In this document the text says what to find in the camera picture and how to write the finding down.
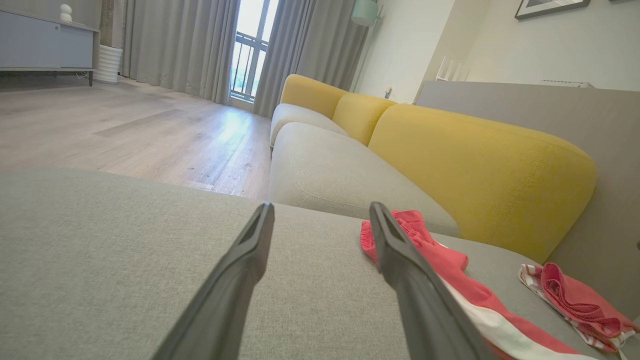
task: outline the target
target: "cabinet door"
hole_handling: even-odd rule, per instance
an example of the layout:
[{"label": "cabinet door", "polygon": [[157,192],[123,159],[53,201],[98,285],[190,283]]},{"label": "cabinet door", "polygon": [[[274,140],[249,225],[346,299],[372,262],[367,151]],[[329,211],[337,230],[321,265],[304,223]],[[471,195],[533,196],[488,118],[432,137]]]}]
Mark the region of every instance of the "cabinet door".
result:
[{"label": "cabinet door", "polygon": [[93,65],[93,31],[62,25],[61,67],[86,67]]},{"label": "cabinet door", "polygon": [[60,67],[60,24],[0,12],[0,67]]}]

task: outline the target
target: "pink fabric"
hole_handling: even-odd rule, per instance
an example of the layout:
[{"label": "pink fabric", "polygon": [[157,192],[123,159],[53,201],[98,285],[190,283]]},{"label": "pink fabric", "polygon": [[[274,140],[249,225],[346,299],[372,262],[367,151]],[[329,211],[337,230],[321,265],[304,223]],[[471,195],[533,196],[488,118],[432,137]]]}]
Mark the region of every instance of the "pink fabric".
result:
[{"label": "pink fabric", "polygon": [[640,327],[616,310],[595,290],[582,282],[568,277],[553,263],[544,267],[535,266],[545,295],[566,317],[578,322],[578,330],[602,341],[606,351],[615,352],[617,346],[610,341],[622,332],[635,331]]},{"label": "pink fabric", "polygon": [[[392,214],[409,238],[416,244],[418,251],[431,263],[431,266],[438,275],[460,292],[471,304],[494,310],[502,315],[508,322],[512,323],[522,334],[544,347],[564,354],[579,354],[579,352],[565,345],[562,341],[555,339],[531,322],[510,313],[491,289],[468,277],[463,272],[463,269],[467,267],[468,257],[460,252],[440,245],[431,237],[431,234],[429,234],[426,228],[422,230],[424,221],[418,211],[394,211]],[[362,223],[360,244],[364,252],[377,263],[378,257],[375,252],[375,244],[369,222]]]},{"label": "pink fabric", "polygon": [[[396,221],[398,222],[398,224],[400,224],[402,230],[404,230],[409,239],[411,239],[411,241],[415,244],[418,250],[420,250],[420,252],[423,251],[421,250],[421,248],[423,247],[438,248],[439,252],[446,254],[447,259],[458,266],[461,270],[467,268],[467,265],[469,264],[469,257],[461,252],[444,247],[442,244],[435,241],[431,236],[431,233],[427,230],[427,227],[424,225],[424,220],[422,219],[420,211],[393,210],[393,212],[391,212],[391,215],[396,218]],[[373,259],[373,261],[375,261],[377,264],[378,254],[376,253],[376,245],[373,242],[371,223],[368,221],[362,222],[362,230],[360,231],[360,244],[365,254]]]}]

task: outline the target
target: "window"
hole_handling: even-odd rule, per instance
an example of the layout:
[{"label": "window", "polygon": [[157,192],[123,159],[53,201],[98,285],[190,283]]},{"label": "window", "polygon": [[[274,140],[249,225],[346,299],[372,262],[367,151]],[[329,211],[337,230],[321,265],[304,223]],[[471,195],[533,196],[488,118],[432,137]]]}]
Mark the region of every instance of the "window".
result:
[{"label": "window", "polygon": [[231,96],[253,102],[278,0],[241,0],[231,69]]}]

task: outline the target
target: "striped towel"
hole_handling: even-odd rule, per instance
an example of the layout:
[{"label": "striped towel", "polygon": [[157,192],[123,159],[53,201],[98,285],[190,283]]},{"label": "striped towel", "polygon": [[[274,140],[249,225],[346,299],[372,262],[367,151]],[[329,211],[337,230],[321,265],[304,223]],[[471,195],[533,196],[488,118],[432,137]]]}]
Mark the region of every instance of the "striped towel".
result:
[{"label": "striped towel", "polygon": [[[464,254],[444,247],[431,237],[419,212],[394,211],[392,214],[498,356],[508,360],[594,360],[509,312],[491,289],[463,272],[468,261]],[[368,221],[362,222],[360,245],[378,262]]]},{"label": "striped towel", "polygon": [[620,357],[626,359],[620,348],[640,328],[595,290],[564,275],[553,263],[544,267],[523,264],[518,276],[560,313],[587,344],[606,352],[620,352]]}]

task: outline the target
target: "white wall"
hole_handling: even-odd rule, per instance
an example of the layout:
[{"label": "white wall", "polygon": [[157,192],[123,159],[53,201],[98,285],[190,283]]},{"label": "white wall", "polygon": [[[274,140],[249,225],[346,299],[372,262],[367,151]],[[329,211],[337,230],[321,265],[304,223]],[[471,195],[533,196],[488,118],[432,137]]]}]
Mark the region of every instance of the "white wall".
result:
[{"label": "white wall", "polygon": [[445,69],[451,67],[451,76],[453,76],[459,64],[458,73],[462,79],[464,78],[468,72],[467,58],[477,40],[490,4],[490,0],[456,0],[440,41],[433,51],[424,74],[424,81],[435,80],[443,58],[446,58],[442,68],[443,73],[446,73]]},{"label": "white wall", "polygon": [[519,4],[492,1],[467,60],[467,81],[588,81],[640,91],[640,1],[591,0],[586,8],[517,21]]},{"label": "white wall", "polygon": [[356,91],[414,101],[454,0],[386,0],[383,19],[371,33],[371,48]]}]

